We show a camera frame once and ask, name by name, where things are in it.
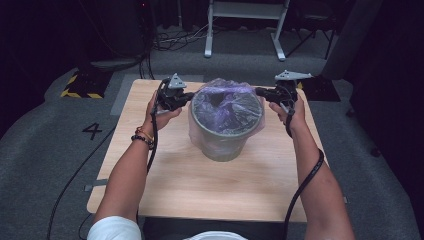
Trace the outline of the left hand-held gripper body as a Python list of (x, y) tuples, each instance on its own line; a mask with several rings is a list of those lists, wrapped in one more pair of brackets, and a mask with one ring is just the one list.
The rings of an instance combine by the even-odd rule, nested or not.
[(174, 111), (186, 105), (182, 100), (187, 85), (177, 73), (161, 81), (157, 91), (157, 101), (163, 110)]

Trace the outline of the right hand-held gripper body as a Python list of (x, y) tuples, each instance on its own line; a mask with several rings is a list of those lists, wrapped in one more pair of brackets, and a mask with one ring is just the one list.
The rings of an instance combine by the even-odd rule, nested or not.
[(297, 101), (296, 88), (298, 81), (312, 77), (313, 75), (310, 73), (284, 70), (275, 76), (276, 85), (272, 90), (271, 102), (283, 105), (284, 107), (293, 107)]

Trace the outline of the person's right hand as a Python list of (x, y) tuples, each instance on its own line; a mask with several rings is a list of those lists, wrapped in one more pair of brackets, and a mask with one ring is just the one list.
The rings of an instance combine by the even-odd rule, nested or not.
[(271, 102), (269, 104), (279, 120), (286, 126), (286, 131), (291, 135), (295, 134), (297, 129), (302, 129), (306, 126), (304, 101), (301, 97), (295, 102), (295, 113), (289, 116), (279, 105)]

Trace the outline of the person's left hand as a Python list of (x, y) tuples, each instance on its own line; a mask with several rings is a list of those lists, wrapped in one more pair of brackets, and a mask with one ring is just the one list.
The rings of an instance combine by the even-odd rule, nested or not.
[(150, 99), (150, 101), (147, 105), (145, 120), (144, 120), (143, 124), (141, 125), (142, 133), (145, 136), (147, 136), (147, 135), (153, 136), (155, 128), (157, 130), (161, 130), (162, 128), (164, 128), (168, 124), (168, 122), (172, 118), (179, 116), (180, 113), (182, 112), (182, 109), (178, 108), (174, 111), (168, 111), (168, 112), (156, 115), (156, 127), (154, 128), (151, 112), (152, 112), (152, 109), (154, 107), (155, 100), (156, 100), (156, 92), (153, 93), (153, 95), (152, 95), (152, 97), (151, 97), (151, 99)]

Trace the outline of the yellow black striped base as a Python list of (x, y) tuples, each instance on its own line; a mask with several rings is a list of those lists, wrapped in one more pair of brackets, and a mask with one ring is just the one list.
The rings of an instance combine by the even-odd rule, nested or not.
[(299, 80), (298, 87), (304, 91), (309, 101), (340, 102), (333, 82), (321, 75)]
[(112, 75), (93, 65), (81, 66), (69, 79), (61, 97), (102, 99)]

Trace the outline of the black chair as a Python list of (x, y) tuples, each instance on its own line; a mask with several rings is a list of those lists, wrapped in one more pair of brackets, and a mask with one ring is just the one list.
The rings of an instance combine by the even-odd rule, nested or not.
[(325, 0), (297, 0), (292, 8), (292, 16), (292, 28), (300, 38), (300, 42), (289, 51), (288, 56), (321, 31), (328, 40), (324, 56), (324, 59), (327, 59), (337, 23), (336, 12), (331, 5)]

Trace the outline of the black equipment cabinet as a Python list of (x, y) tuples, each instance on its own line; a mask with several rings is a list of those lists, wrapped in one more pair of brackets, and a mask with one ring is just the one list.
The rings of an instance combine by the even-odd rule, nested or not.
[(110, 0), (110, 41), (126, 56), (143, 56), (151, 42), (149, 0)]

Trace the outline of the white metal stand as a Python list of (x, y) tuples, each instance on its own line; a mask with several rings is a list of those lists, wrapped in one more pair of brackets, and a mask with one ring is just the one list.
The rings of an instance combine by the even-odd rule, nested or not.
[(213, 21), (214, 18), (246, 18), (246, 19), (263, 19), (277, 20), (276, 31), (271, 34), (271, 40), (277, 58), (280, 61), (286, 59), (286, 55), (280, 44), (280, 34), (289, 9), (291, 0), (283, 0), (280, 4), (268, 3), (245, 3), (245, 2), (222, 2), (217, 0), (209, 0), (208, 7), (208, 29), (205, 42), (204, 56), (210, 58), (212, 56), (213, 46)]

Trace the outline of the grey tape strip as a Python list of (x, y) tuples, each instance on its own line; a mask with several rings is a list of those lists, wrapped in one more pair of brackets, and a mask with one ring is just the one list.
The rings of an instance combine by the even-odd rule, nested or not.
[(97, 179), (93, 181), (91, 184), (87, 184), (83, 187), (84, 192), (91, 192), (95, 187), (98, 186), (106, 186), (108, 183), (108, 179)]

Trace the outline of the person's dark pants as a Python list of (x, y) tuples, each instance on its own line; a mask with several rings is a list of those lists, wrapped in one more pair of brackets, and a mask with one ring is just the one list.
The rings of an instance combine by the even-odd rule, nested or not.
[(283, 224), (223, 220), (147, 217), (142, 233), (146, 240), (183, 240), (207, 231), (225, 231), (248, 240), (283, 240)]

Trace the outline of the person's white shirt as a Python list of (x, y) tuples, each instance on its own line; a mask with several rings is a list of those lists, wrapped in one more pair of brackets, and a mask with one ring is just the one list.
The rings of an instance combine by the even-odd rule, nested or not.
[[(145, 240), (139, 226), (121, 216), (109, 216), (97, 221), (89, 230), (87, 240)], [(248, 240), (226, 231), (206, 231), (182, 240)]]

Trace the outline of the grey post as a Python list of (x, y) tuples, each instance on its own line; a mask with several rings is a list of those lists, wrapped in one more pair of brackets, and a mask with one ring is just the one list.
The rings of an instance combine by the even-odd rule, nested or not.
[(343, 79), (353, 63), (383, 0), (356, 0), (321, 75)]

